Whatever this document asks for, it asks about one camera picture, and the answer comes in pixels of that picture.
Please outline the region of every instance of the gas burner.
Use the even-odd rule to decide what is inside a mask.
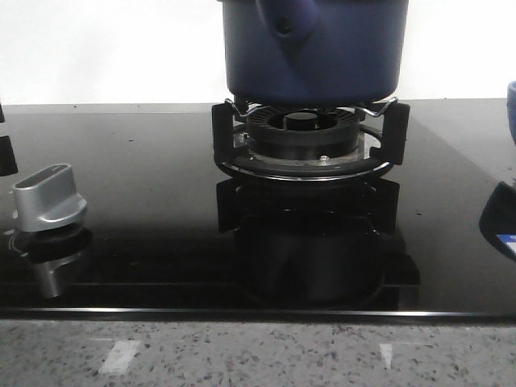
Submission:
[[[227,100],[212,108],[215,163],[230,176],[254,181],[378,177],[402,163],[409,111],[391,100],[369,109],[258,106],[242,113]],[[383,129],[361,124],[364,113],[384,115]]]

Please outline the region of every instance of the white wall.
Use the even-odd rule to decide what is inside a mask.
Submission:
[[[217,102],[215,0],[0,0],[5,104]],[[401,98],[496,98],[516,79],[515,0],[410,0]]]

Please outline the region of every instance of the gas stove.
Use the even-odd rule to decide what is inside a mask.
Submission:
[[[292,162],[252,143],[263,132],[235,124],[229,103],[214,119],[207,106],[50,109],[7,111],[2,124],[16,163],[0,177],[3,318],[516,319],[514,189],[417,120],[396,163],[381,159],[394,153],[379,156],[385,120],[255,110],[258,127],[279,116],[278,126],[310,132],[325,114],[331,127],[356,130],[338,146],[295,149]],[[325,173],[323,184],[312,173],[371,156],[389,165]],[[278,163],[294,174],[260,169]],[[86,214],[57,229],[17,229],[15,184],[67,164]]]

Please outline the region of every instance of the burner ring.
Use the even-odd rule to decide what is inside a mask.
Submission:
[[[338,157],[356,149],[359,117],[335,109],[328,114],[268,106],[248,116],[249,148],[278,159],[317,160]]]

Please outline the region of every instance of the blue object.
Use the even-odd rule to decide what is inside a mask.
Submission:
[[[408,0],[221,0],[227,85],[277,106],[349,106],[397,87]]]
[[[507,113],[509,115],[509,129],[516,144],[516,81],[509,84],[507,90]]]

